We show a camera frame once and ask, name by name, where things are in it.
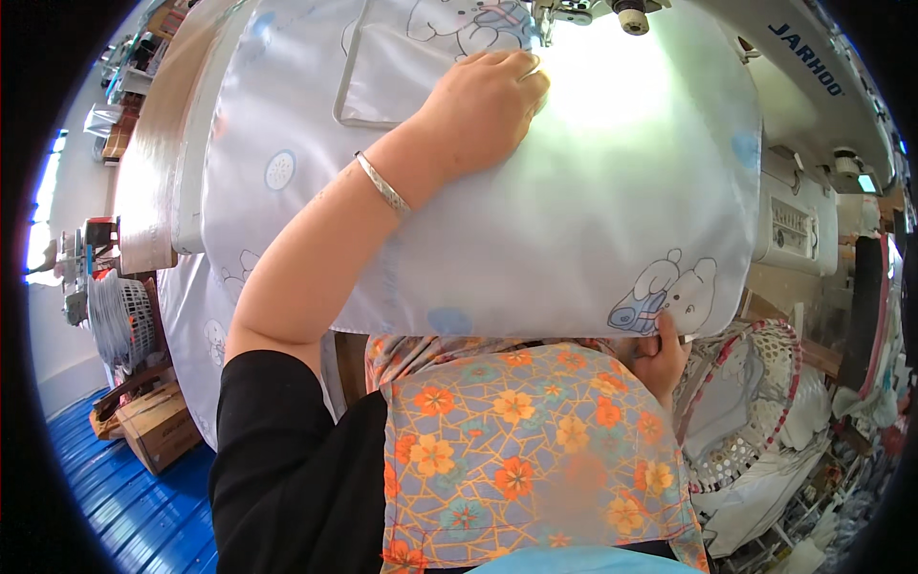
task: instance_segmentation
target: white basket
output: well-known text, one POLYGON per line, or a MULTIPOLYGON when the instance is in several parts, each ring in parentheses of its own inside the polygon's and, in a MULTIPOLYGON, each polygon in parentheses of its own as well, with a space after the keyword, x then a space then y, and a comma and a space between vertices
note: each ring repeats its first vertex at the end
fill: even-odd
POLYGON ((155 335, 153 332, 153 311, 150 308, 150 297, 140 281, 121 279, 121 304, 128 314, 130 326, 130 347, 128 351, 129 368, 134 368, 140 361, 153 352, 155 335))
POLYGON ((153 313, 140 281, 117 272, 88 285, 89 326, 95 346, 108 365, 128 371, 153 351, 153 313))

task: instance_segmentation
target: cartoon bunny print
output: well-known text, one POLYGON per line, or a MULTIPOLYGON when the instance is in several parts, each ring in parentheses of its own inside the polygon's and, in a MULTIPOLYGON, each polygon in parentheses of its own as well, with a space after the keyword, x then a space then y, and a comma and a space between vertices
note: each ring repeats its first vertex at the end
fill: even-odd
POLYGON ((649 335, 656 330, 656 318, 667 310, 678 332, 698 332, 711 315, 717 262, 704 257, 694 268, 680 273, 681 258, 682 252, 673 249, 666 259, 649 264, 634 282, 631 293, 612 309, 609 326, 649 335))
POLYGON ((532 16, 519 0, 418 0, 407 32, 423 42, 455 36, 459 61, 482 50, 529 50, 533 30, 532 16))

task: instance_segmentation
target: blue face mask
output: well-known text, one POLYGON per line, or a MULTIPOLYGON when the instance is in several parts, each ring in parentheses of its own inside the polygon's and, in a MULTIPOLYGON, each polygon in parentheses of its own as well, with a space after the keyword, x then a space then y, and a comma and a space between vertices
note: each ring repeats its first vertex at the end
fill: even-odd
POLYGON ((472 570, 475 574, 697 574, 676 560, 609 546, 523 548, 472 570))

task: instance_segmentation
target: sewing machine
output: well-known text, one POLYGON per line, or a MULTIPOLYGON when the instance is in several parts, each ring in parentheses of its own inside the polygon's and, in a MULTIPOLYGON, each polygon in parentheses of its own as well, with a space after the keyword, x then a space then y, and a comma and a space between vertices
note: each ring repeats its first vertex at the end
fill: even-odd
MULTIPOLYGON (((653 13, 672 1, 532 0, 531 10, 546 47, 557 22, 588 26, 614 14, 640 50, 640 37, 654 33, 653 13)), ((882 197, 907 180, 905 145, 863 62, 815 0, 675 1, 690 1, 718 20, 760 96, 763 176, 754 261, 834 273, 832 190, 882 197)))

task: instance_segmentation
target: white wall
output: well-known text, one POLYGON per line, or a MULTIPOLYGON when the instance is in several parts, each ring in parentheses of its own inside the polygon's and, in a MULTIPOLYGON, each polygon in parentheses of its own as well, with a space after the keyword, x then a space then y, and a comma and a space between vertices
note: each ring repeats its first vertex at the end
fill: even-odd
POLYGON ((93 335, 68 325, 62 306, 60 287, 28 286, 32 361, 46 417, 108 384, 93 335))

